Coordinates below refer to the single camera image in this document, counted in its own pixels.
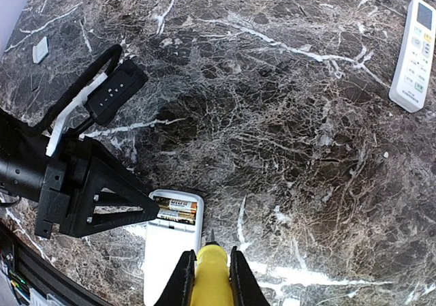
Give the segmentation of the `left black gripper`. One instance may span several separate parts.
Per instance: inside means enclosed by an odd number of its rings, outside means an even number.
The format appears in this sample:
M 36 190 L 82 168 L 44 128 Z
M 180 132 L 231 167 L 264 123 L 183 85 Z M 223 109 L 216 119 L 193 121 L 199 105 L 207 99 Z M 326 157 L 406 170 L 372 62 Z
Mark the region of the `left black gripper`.
M 62 142 L 46 167 L 38 200 L 35 235 L 49 239 L 52 228 L 76 238 L 157 218 L 159 207 L 139 181 L 102 143 L 92 138 Z M 93 213 L 96 206 L 134 206 L 141 211 Z

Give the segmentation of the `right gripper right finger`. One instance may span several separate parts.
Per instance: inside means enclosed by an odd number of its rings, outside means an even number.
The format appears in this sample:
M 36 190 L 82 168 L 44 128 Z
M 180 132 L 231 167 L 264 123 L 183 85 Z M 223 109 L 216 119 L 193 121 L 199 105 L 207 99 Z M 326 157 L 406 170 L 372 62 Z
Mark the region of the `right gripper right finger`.
M 234 246 L 230 254 L 230 284 L 234 305 L 269 306 L 242 251 Z

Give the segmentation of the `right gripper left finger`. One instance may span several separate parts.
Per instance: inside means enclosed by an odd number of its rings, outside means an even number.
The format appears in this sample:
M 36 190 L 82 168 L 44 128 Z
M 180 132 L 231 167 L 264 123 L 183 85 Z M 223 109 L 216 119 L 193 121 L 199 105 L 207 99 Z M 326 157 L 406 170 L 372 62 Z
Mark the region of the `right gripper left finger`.
M 190 306 L 196 260 L 194 250 L 181 254 L 155 306 Z

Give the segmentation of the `yellow handled screwdriver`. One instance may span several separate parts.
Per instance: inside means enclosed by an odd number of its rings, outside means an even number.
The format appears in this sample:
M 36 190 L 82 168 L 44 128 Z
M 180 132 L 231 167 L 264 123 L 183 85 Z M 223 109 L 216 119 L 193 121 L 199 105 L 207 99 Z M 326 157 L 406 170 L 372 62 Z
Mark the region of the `yellow handled screwdriver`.
M 228 267 L 228 254 L 215 239 L 210 239 L 197 255 L 190 305 L 233 305 L 233 295 Z

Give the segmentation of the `gold AAA battery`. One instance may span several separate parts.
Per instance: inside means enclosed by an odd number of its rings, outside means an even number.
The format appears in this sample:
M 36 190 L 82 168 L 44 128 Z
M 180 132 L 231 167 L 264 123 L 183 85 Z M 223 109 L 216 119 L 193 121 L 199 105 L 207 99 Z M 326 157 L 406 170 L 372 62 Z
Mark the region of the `gold AAA battery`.
M 181 211 L 185 213 L 196 213 L 198 210 L 198 203 L 186 200 L 170 199 L 164 197 L 156 197 L 154 201 L 161 209 L 168 209 L 171 211 Z
M 168 221 L 174 221 L 183 224 L 194 225 L 196 223 L 196 214 L 184 211 L 175 211 L 170 209 L 160 209 L 157 217 Z

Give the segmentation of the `large white remote control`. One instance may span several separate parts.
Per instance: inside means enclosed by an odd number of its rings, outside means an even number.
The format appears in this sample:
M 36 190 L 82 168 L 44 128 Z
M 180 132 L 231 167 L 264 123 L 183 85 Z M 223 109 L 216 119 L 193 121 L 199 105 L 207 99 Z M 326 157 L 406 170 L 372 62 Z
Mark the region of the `large white remote control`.
M 173 270 L 184 251 L 199 251 L 202 236 L 204 201 L 202 197 L 188 192 L 157 189 L 149 194 L 156 197 L 186 200 L 198 203 L 194 225 L 159 219 L 146 224 L 144 251 L 144 304 L 154 305 L 161 296 Z

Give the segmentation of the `white battery cover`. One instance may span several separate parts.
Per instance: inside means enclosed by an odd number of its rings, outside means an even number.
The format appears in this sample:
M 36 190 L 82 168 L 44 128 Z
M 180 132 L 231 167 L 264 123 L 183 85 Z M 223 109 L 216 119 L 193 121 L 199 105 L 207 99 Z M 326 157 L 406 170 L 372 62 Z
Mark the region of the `white battery cover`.
M 34 64 L 41 63 L 48 53 L 48 38 L 44 36 L 37 45 L 33 46 L 32 59 Z

